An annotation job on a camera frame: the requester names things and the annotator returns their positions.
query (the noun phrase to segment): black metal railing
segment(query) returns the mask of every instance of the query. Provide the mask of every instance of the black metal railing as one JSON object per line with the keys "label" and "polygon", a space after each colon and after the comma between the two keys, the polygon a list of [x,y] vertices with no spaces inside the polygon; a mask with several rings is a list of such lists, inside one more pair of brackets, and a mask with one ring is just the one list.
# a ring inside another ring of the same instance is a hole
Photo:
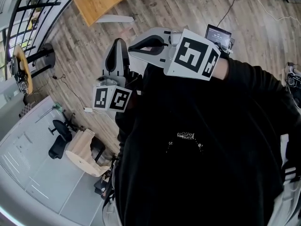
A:
{"label": "black metal railing", "polygon": [[[11,67],[8,66],[8,63],[11,61],[12,59],[12,55],[10,54],[10,50],[13,51],[13,49],[15,48],[15,46],[17,44],[19,44],[24,52],[28,52],[30,50],[32,50],[33,48],[36,48],[36,46],[34,46],[34,37],[35,34],[38,33],[40,31],[40,29],[38,28],[38,25],[43,24],[46,17],[49,14],[49,11],[52,9],[53,6],[58,6],[61,3],[58,2],[58,0],[55,1],[51,1],[51,0],[46,0],[43,1],[42,0],[27,0],[27,3],[25,6],[20,6],[21,5],[22,0],[17,0],[16,4],[14,6],[12,15],[11,15],[11,19],[9,21],[9,25],[8,28],[2,30],[2,38],[3,38],[3,45],[4,45],[4,50],[5,50],[5,55],[4,55],[4,66],[5,66],[5,80],[8,79],[8,68],[11,72]],[[48,10],[48,13],[45,15],[43,21],[39,21],[40,16],[43,14],[43,10],[46,7],[50,7]],[[36,11],[36,9],[40,9],[40,13],[38,14],[37,18],[35,18],[35,21],[32,21],[32,17]],[[24,21],[24,17],[26,12],[30,12],[29,16],[26,18],[28,19],[26,27],[23,31],[20,31],[21,25]],[[23,12],[22,16],[21,16],[21,20],[18,21],[18,29],[16,34],[12,34],[12,29],[13,26],[16,23],[16,15],[18,12]],[[22,35],[22,39],[20,41],[18,41],[19,36]]]}

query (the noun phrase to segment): wooden floor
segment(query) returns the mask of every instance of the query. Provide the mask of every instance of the wooden floor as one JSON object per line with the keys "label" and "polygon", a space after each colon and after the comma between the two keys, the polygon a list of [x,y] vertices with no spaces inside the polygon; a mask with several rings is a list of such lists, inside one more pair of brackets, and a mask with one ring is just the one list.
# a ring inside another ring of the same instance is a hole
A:
{"label": "wooden floor", "polygon": [[[109,14],[133,16],[130,24],[103,23],[87,27],[72,2],[59,17],[47,42],[55,50],[53,70],[33,79],[34,89],[44,85],[50,75],[66,75],[65,81],[80,97],[84,106],[91,107],[92,89],[101,75],[100,63],[106,48],[115,38],[127,44],[137,35],[155,26],[163,26],[205,35],[208,24],[217,25],[233,0],[124,0]],[[261,0],[276,18],[297,17],[301,21],[301,4],[283,0]],[[232,58],[260,65],[279,78],[286,62],[301,64],[301,26],[294,20],[274,21],[257,0],[236,0],[233,9],[220,25],[236,40]],[[36,62],[39,68],[41,61]],[[145,64],[136,60],[131,68],[143,73]],[[76,122],[90,128],[113,152],[118,153],[117,126],[105,114],[85,113],[79,100],[61,81],[49,79],[36,101],[50,95],[69,113],[76,113]]]}

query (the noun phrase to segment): railing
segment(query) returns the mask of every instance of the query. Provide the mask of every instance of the railing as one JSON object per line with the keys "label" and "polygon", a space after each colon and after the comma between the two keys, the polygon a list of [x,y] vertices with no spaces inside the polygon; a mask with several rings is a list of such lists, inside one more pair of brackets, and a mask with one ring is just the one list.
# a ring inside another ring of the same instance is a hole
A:
{"label": "railing", "polygon": [[[9,66],[9,62],[12,60],[12,53],[15,46],[20,45],[25,54],[28,56],[31,50],[36,48],[36,46],[34,46],[36,35],[39,33],[41,25],[44,23],[50,10],[54,6],[59,6],[61,4],[61,2],[58,2],[58,0],[27,0],[25,6],[20,6],[22,1],[24,0],[16,1],[8,28],[2,30],[3,45],[5,50],[5,80],[8,79],[8,68],[11,72],[11,66]],[[21,19],[16,21],[16,15],[20,12],[22,12]],[[41,15],[44,13],[46,13],[46,15],[40,19]],[[20,31],[23,23],[26,23],[26,26]],[[12,35],[13,27],[16,25],[18,29],[16,33]]]}

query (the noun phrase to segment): black sweatshirt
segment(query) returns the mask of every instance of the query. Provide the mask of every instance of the black sweatshirt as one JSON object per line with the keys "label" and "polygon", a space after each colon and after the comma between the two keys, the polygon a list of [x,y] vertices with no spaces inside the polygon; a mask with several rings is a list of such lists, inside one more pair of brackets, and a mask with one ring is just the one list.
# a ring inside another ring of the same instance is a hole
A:
{"label": "black sweatshirt", "polygon": [[301,117],[273,75],[229,64],[223,81],[168,77],[148,65],[138,106],[116,115],[123,226],[267,225],[283,190],[281,135],[300,168]]}

